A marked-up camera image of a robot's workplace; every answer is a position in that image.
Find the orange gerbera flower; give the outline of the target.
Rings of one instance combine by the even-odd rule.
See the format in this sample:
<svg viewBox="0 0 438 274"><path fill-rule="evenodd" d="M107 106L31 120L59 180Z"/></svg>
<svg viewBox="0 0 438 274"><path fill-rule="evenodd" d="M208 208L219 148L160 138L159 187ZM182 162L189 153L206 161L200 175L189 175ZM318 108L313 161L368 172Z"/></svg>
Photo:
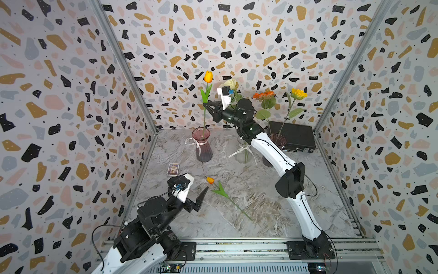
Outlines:
<svg viewBox="0 0 438 274"><path fill-rule="evenodd" d="M255 93L252 96L253 99L256 99L261 102L261 110L257 112L255 117L259 120L266 120L268 123L268 129L270 133L273 133L273 130L270 126L270 117L271 117L271 109L276 104L276 96L273 91L266 91L261 93Z"/></svg>

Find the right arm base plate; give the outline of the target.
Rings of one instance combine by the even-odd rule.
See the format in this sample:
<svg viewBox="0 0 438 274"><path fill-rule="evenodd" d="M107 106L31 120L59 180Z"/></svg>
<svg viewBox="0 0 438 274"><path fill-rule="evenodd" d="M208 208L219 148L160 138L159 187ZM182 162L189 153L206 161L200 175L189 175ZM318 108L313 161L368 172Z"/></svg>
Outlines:
<svg viewBox="0 0 438 274"><path fill-rule="evenodd" d="M322 247L314 247L304 241L286 242L286 249L290 260L322 260L336 258L333 247L330 243Z"/></svg>

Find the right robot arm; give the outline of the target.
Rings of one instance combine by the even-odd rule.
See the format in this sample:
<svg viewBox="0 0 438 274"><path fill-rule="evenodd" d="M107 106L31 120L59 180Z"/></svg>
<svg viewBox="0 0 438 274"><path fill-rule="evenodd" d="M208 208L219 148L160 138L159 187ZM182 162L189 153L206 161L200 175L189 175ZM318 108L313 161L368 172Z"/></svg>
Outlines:
<svg viewBox="0 0 438 274"><path fill-rule="evenodd" d="M278 194L291 205L301 227L304 253L311 259L335 259L333 242L317 223L311 212L305 193L305 165L291 160L275 145L264 129L254 120L255 109L248 99L238 101L236 107L223 102L207 102L204 108L214 122L226 121L236 126L241 139L255 148L277 171L279 181L275 188Z"/></svg>

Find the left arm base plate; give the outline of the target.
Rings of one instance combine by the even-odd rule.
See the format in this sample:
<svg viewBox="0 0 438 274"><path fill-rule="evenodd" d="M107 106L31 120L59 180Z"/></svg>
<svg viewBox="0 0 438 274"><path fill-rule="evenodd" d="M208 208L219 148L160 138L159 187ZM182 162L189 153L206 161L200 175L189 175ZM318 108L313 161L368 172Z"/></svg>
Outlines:
<svg viewBox="0 0 438 274"><path fill-rule="evenodd" d="M194 261L196 258L196 242L162 242L165 261Z"/></svg>

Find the orange tulip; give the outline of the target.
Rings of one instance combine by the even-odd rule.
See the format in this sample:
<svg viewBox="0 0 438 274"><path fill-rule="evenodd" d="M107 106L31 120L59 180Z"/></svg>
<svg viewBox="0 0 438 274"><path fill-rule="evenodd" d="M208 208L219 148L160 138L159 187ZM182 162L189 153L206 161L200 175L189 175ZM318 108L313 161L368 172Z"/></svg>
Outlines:
<svg viewBox="0 0 438 274"><path fill-rule="evenodd" d="M210 92L212 89L212 81L213 81L213 73L211 71L206 71L204 75L205 88L200 89L203 103L208 102L208 98L210 96ZM206 108L204 109L203 137L205 137L205 129L206 129Z"/></svg>
<svg viewBox="0 0 438 274"><path fill-rule="evenodd" d="M243 209L240 208L240 206L235 203L231 197L227 194L227 192L225 191L225 188L223 187L222 183L220 180L216 181L215 179L211 178L211 177L207 177L206 181L210 184L214 186L214 189L212 189L212 192L214 192L215 194L218 194L220 196L223 196L224 198L228 199L228 201L230 201L234 206L236 206L236 208L238 208L242 214L244 214L249 220L253 220Z"/></svg>

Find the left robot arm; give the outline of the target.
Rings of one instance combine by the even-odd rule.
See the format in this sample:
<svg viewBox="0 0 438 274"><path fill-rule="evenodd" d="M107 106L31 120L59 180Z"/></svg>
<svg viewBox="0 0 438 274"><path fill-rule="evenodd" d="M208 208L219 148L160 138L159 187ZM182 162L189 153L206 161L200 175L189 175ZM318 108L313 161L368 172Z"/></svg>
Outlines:
<svg viewBox="0 0 438 274"><path fill-rule="evenodd" d="M93 271L94 274L145 274L166 261L182 261L180 265L162 267L159 273L180 273L188 261L196 257L195 242L182 242L171 230L170 223L182 211L199 211L208 188L195 202L185 203L176 197L154 196L137 209L137 217L127 223L114 244Z"/></svg>

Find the yellow sunflower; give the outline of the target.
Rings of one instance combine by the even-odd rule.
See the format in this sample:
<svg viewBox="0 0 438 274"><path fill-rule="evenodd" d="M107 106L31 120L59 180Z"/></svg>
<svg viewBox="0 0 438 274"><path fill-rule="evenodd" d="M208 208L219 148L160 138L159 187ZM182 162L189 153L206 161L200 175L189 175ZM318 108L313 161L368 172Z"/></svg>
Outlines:
<svg viewBox="0 0 438 274"><path fill-rule="evenodd" d="M303 112L303 108L295 108L294 107L295 103L297 101L305 99L307 96L308 96L308 94L300 89L291 89L291 91L287 94L287 98L289 100L289 106L288 106L288 110L287 110L287 114L285 116L285 119L282 122L280 130L279 130L280 135L282 135L282 130L283 130L283 127L284 127L286 121L289 118L293 118L296 115Z"/></svg>

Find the white rose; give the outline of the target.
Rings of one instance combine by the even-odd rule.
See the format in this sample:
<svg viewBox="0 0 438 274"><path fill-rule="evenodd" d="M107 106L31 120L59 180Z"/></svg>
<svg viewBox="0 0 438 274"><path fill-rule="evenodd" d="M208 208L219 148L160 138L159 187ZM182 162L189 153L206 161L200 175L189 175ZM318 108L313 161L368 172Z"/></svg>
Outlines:
<svg viewBox="0 0 438 274"><path fill-rule="evenodd" d="M227 80L223 85L223 87L228 86L233 91L232 93L232 102L235 102L237 99L237 91L239 88L239 83L235 79L229 79Z"/></svg>

